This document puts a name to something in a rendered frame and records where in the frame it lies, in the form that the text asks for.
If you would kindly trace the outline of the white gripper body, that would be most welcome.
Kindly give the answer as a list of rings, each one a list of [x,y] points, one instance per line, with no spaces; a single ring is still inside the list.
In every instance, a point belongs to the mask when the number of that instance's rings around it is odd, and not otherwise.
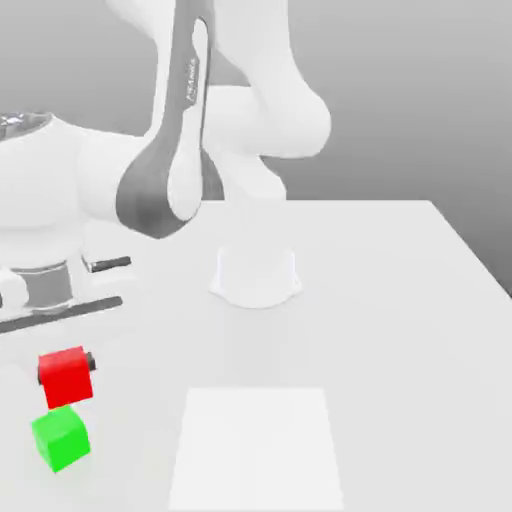
[[[81,327],[78,318],[123,305],[120,296],[79,303],[58,312],[26,313],[0,321],[0,358],[24,358],[71,341]]]

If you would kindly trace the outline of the small red cube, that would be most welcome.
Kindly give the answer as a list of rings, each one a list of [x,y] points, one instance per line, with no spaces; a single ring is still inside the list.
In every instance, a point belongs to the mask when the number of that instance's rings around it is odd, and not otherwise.
[[[50,410],[93,397],[84,353],[82,346],[76,346],[38,357],[37,370]]]

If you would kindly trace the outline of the small green cube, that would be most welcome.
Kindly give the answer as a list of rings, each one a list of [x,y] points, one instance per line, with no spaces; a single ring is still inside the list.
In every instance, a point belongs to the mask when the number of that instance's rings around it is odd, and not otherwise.
[[[87,428],[70,405],[36,418],[31,423],[31,431],[38,453],[54,473],[91,451]]]

